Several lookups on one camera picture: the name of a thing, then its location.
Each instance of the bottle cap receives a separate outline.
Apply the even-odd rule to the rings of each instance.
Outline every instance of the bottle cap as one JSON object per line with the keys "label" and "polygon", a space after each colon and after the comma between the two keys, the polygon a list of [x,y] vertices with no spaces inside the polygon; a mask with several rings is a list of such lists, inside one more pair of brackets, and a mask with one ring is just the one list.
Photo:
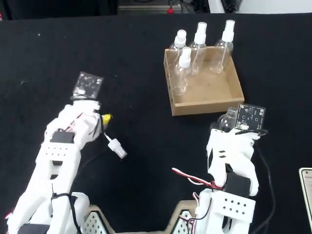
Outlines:
{"label": "bottle cap", "polygon": [[182,68],[188,68],[191,65],[191,49],[190,47],[184,47],[179,59],[179,66]]}
{"label": "bottle cap", "polygon": [[186,43],[186,32],[185,30],[181,29],[177,32],[175,37],[175,46],[177,48],[183,48]]}
{"label": "bottle cap", "polygon": [[206,29],[207,24],[205,22],[199,22],[197,26],[197,32],[195,33],[194,42],[196,44],[205,44],[206,41]]}
{"label": "bottle cap", "polygon": [[222,40],[225,42],[232,42],[234,38],[234,20],[227,20],[225,23],[225,28],[222,34]]}

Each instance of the clear plastic bottle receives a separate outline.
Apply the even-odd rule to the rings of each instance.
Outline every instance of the clear plastic bottle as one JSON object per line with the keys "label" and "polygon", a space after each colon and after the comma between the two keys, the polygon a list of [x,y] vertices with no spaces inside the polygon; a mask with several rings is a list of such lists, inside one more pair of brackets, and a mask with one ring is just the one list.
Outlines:
{"label": "clear plastic bottle", "polygon": [[188,75],[190,74],[191,49],[184,47],[179,58],[179,63],[175,65],[174,77],[172,80],[172,90],[175,95],[183,95],[188,84]]}
{"label": "clear plastic bottle", "polygon": [[220,116],[217,121],[217,129],[228,133],[232,128],[235,127],[237,109],[230,107],[226,114]]}
{"label": "clear plastic bottle", "polygon": [[216,50],[209,64],[210,70],[214,73],[223,72],[233,51],[234,25],[234,20],[227,20],[222,39],[215,44]]}
{"label": "clear plastic bottle", "polygon": [[169,49],[174,51],[174,56],[172,63],[170,65],[176,65],[179,57],[181,55],[182,49],[186,43],[186,32],[185,30],[181,29],[177,32],[175,41],[170,45]]}
{"label": "clear plastic bottle", "polygon": [[199,22],[197,26],[197,32],[195,33],[194,41],[190,44],[192,50],[191,70],[192,76],[196,76],[203,64],[206,55],[206,29],[207,24],[205,22]]}

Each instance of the yellow connector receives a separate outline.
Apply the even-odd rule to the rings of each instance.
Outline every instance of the yellow connector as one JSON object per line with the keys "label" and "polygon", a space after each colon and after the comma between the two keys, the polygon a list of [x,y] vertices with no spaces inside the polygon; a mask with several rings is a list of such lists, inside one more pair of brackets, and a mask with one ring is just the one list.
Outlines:
{"label": "yellow connector", "polygon": [[103,125],[107,125],[109,121],[112,119],[112,117],[113,116],[111,114],[102,115]]}

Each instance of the wooden box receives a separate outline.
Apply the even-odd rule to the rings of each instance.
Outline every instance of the wooden box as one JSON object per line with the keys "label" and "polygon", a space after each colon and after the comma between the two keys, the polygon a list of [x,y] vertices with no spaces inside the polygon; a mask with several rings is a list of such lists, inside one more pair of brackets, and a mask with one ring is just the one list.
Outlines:
{"label": "wooden box", "polygon": [[221,74],[210,71],[208,64],[215,50],[214,47],[207,47],[200,73],[195,77],[189,77],[187,90],[181,96],[174,95],[171,90],[171,77],[174,76],[170,74],[169,64],[173,59],[173,53],[169,49],[165,50],[164,67],[173,116],[224,112],[229,107],[238,107],[244,102],[244,95],[230,55]]}

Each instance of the black table surface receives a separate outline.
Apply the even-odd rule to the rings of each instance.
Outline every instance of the black table surface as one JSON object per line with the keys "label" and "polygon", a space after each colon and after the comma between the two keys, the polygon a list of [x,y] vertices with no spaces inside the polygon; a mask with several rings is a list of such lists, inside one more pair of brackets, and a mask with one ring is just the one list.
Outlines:
{"label": "black table surface", "polygon": [[[154,15],[6,21],[0,23],[0,215],[25,190],[46,125],[70,103],[80,71],[106,77],[102,110],[108,129],[127,150],[120,161],[100,140],[82,151],[74,191],[98,205],[118,232],[164,230],[180,200],[203,188],[171,171],[207,178],[209,126],[220,116],[172,117],[163,69],[164,49],[178,29],[194,36],[208,23],[208,45],[236,20],[234,63],[246,103],[267,108],[259,141],[271,168],[277,207],[269,233],[310,231],[298,169],[312,166],[312,14]],[[254,228],[271,210],[265,168],[253,156],[260,182]],[[4,231],[5,221],[1,222]]]}

